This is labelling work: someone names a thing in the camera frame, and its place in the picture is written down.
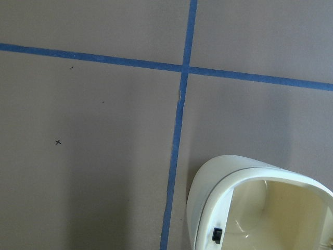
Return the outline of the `cream plastic bin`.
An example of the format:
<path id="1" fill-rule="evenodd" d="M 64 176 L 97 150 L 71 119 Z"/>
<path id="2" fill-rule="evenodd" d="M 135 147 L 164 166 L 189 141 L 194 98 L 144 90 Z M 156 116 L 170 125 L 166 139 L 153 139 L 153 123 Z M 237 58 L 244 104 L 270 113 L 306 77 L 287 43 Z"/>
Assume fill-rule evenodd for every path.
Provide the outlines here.
<path id="1" fill-rule="evenodd" d="M 186 217 L 192 249 L 332 249 L 332 191 L 247 157 L 203 164 Z"/>

